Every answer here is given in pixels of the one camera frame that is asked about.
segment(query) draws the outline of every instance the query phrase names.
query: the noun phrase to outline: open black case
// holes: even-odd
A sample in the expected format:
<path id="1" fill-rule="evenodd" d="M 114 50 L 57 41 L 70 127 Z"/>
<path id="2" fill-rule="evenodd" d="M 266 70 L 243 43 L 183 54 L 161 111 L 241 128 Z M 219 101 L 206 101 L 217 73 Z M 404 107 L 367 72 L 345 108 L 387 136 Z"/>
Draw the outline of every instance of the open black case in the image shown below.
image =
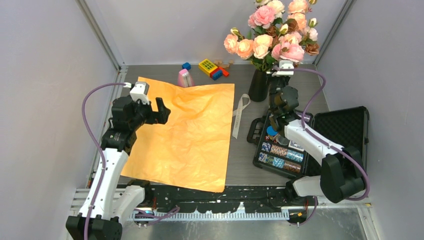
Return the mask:
<path id="1" fill-rule="evenodd" d="M 307 124 L 328 138 L 330 141 L 344 147 L 355 147 L 362 156 L 364 170 L 367 170 L 367 143 L 369 112 L 364 106 L 349 109 L 318 113 L 313 116 L 308 113 Z M 267 127 L 270 126 L 270 113 L 255 119 L 247 135 L 247 141 L 257 145 L 253 165 L 258 168 L 279 174 L 289 179 L 302 176 L 318 176 L 321 166 L 302 148 L 289 143 L 281 145 L 267 138 Z M 288 152 L 301 154 L 302 160 L 293 161 Z"/>
<path id="2" fill-rule="evenodd" d="M 300 116 L 302 112 L 296 111 L 296 114 Z M 292 141 L 280 144 L 276 140 L 271 140 L 267 134 L 267 128 L 271 126 L 270 115 L 271 113 L 268 113 L 257 118 L 250 125 L 247 141 L 257 145 L 253 165 L 289 179 L 304 176 L 308 153 Z M 305 122 L 309 126 L 313 117 L 311 113 L 305 115 Z"/>

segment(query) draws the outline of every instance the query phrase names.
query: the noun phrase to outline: blue toy block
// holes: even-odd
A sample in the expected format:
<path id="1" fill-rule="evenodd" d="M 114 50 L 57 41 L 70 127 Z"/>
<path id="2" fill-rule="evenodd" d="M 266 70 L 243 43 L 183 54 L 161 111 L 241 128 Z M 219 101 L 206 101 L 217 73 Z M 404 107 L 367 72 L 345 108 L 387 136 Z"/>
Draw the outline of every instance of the blue toy block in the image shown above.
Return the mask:
<path id="1" fill-rule="evenodd" d="M 188 70 L 192 69 L 192 66 L 190 65 L 190 63 L 186 62 L 182 65 L 182 69 L 187 69 L 187 71 L 188 71 Z"/>
<path id="2" fill-rule="evenodd" d="M 212 75 L 212 79 L 214 81 L 216 81 L 217 79 L 219 79 L 220 77 L 222 77 L 223 75 L 223 71 L 220 69 L 218 71 L 216 71 L 213 75 Z"/>

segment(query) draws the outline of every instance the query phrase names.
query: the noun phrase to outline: flower bouquet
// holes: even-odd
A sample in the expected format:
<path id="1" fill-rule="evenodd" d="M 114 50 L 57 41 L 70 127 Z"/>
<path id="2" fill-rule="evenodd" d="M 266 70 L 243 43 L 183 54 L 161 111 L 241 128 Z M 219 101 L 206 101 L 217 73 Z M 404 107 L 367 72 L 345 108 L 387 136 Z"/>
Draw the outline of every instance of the flower bouquet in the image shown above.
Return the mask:
<path id="1" fill-rule="evenodd" d="M 255 1 L 257 8 L 247 20 L 251 27 L 247 35 L 233 27 L 224 40 L 224 46 L 230 54 L 237 54 L 256 67 L 249 96 L 252 101 L 261 102 L 268 95 L 268 78 L 271 77 L 266 74 L 267 71 L 280 60 L 289 60 L 296 65 L 303 61 L 305 53 L 318 55 L 320 46 L 314 28 L 318 24 L 317 19 L 306 18 L 306 14 L 311 12 L 311 5 L 317 0 L 293 0 L 288 5 L 287 17 L 283 16 L 286 11 L 281 1 Z"/>

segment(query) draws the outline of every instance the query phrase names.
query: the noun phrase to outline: orange paper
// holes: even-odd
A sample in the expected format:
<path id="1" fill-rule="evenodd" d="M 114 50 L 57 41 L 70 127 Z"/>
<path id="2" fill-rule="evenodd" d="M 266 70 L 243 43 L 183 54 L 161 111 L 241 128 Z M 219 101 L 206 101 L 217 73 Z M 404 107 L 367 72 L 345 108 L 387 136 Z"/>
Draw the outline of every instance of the orange paper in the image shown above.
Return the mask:
<path id="1" fill-rule="evenodd" d="M 233 118 L 234 84 L 182 88 L 139 77 L 171 110 L 165 125 L 145 124 L 136 134 L 121 175 L 183 188 L 224 191 Z"/>

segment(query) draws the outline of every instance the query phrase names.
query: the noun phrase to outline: blue cap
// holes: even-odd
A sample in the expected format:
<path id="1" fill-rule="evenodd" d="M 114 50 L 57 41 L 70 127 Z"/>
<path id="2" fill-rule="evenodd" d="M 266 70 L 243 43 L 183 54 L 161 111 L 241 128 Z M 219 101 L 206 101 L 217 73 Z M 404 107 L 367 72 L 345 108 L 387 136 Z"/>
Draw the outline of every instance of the blue cap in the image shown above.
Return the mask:
<path id="1" fill-rule="evenodd" d="M 277 134 L 278 134 L 278 132 L 274 131 L 274 129 L 273 129 L 273 127 L 272 127 L 272 126 L 269 126 L 269 127 L 266 129 L 266 133 L 267 133 L 268 135 L 270 135 L 270 136 L 275 136 L 275 135 L 277 135 Z"/>

